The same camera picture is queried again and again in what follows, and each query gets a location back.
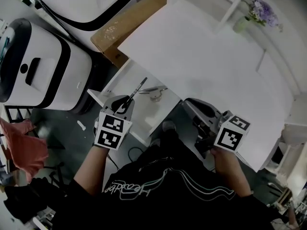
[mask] gray shoe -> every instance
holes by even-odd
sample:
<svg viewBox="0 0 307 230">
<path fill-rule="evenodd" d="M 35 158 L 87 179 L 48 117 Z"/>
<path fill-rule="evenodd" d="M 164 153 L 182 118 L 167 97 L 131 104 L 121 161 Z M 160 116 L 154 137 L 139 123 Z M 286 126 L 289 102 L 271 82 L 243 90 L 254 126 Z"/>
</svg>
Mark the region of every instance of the gray shoe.
<svg viewBox="0 0 307 230">
<path fill-rule="evenodd" d="M 159 138 L 153 140 L 151 143 L 150 143 L 150 146 L 149 147 L 153 147 L 153 146 L 158 146 L 160 147 L 160 144 L 161 144 L 161 140 Z"/>
<path fill-rule="evenodd" d="M 170 129 L 174 129 L 176 131 L 176 125 L 174 124 L 174 122 L 172 120 L 166 120 L 162 123 L 162 130 L 164 132 L 170 130 Z"/>
</svg>

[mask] black circle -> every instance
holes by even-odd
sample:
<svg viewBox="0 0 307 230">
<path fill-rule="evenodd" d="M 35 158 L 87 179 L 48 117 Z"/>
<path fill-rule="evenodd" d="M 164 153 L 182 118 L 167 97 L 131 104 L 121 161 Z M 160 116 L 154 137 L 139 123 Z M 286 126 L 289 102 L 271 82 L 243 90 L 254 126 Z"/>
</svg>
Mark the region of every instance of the black circle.
<svg viewBox="0 0 307 230">
<path fill-rule="evenodd" d="M 26 73 L 28 71 L 28 65 L 27 64 L 22 64 L 20 67 L 20 72 L 21 73 Z"/>
</svg>

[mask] white drawer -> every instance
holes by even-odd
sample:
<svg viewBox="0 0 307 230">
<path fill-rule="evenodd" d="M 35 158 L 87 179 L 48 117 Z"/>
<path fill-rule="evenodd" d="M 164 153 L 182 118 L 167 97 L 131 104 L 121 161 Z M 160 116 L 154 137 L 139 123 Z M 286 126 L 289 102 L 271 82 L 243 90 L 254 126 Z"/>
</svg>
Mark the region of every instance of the white drawer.
<svg viewBox="0 0 307 230">
<path fill-rule="evenodd" d="M 88 90 L 88 93 L 101 105 L 106 100 L 117 95 L 130 95 L 140 82 L 147 77 L 142 89 L 163 85 L 151 73 L 129 59 L 115 74 L 107 86 L 101 91 Z M 150 135 L 178 104 L 180 98 L 170 89 L 162 92 L 159 102 L 152 102 L 148 94 L 137 93 L 131 117 L 132 128 L 130 133 L 145 146 L 150 144 Z"/>
</svg>

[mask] pink garment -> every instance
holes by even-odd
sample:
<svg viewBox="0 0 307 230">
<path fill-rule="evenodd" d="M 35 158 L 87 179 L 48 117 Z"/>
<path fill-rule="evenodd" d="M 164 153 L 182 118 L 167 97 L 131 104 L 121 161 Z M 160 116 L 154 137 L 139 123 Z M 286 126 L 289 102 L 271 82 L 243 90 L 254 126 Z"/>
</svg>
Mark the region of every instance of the pink garment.
<svg viewBox="0 0 307 230">
<path fill-rule="evenodd" d="M 0 126 L 14 165 L 25 171 L 27 182 L 30 183 L 36 173 L 44 167 L 44 160 L 48 157 L 46 141 L 25 135 L 35 128 L 28 119 L 22 123 L 10 124 L 0 118 Z"/>
</svg>

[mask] floor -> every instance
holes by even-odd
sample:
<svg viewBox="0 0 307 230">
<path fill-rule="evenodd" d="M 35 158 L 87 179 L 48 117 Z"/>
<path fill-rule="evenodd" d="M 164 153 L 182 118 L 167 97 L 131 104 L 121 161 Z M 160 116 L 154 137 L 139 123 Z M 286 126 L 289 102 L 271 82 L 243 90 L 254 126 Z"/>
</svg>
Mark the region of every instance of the floor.
<svg viewBox="0 0 307 230">
<path fill-rule="evenodd" d="M 108 82 L 116 73 L 115 67 L 110 67 L 108 71 Z M 56 111 L 47 109 L 34 109 L 32 112 L 32 121 L 43 120 L 40 124 L 39 135 L 43 137 L 53 137 L 52 139 L 60 142 L 65 149 L 49 149 L 49 158 L 46 165 L 54 166 L 60 161 L 65 163 L 62 169 L 63 177 L 68 183 L 78 171 L 80 165 L 85 159 L 89 149 L 94 141 L 93 126 L 94 120 L 98 117 L 101 106 L 97 103 L 83 115 L 75 115 L 66 111 Z M 197 137 L 197 130 L 192 125 L 190 118 L 187 116 L 183 108 L 179 105 L 167 117 L 174 121 L 177 126 L 177 132 L 180 139 L 190 148 L 204 166 L 212 170 L 214 169 L 214 159 L 211 154 L 208 154 L 204 160 L 194 147 L 194 142 Z M 86 129 L 83 131 L 78 125 L 80 121 Z M 161 132 L 161 127 L 153 133 L 153 137 Z M 136 140 L 132 135 L 128 134 L 118 151 L 111 150 L 110 157 L 117 164 L 119 168 L 130 162 L 128 151 L 132 147 L 141 148 L 143 151 L 146 147 Z M 131 159 L 134 161 L 138 158 L 141 152 L 138 149 L 133 149 L 130 152 Z M 254 196 L 265 204 L 274 202 L 278 196 L 270 193 L 270 189 L 266 186 L 268 182 L 275 182 L 272 176 L 266 170 L 255 173 L 251 168 L 241 164 L 243 171 L 248 179 L 248 182 L 254 191 Z M 115 165 L 107 159 L 104 185 L 106 184 L 110 174 L 117 171 Z M 49 169 L 40 170 L 37 177 L 48 176 Z M 21 184 L 26 184 L 25 180 L 21 179 Z"/>
</svg>

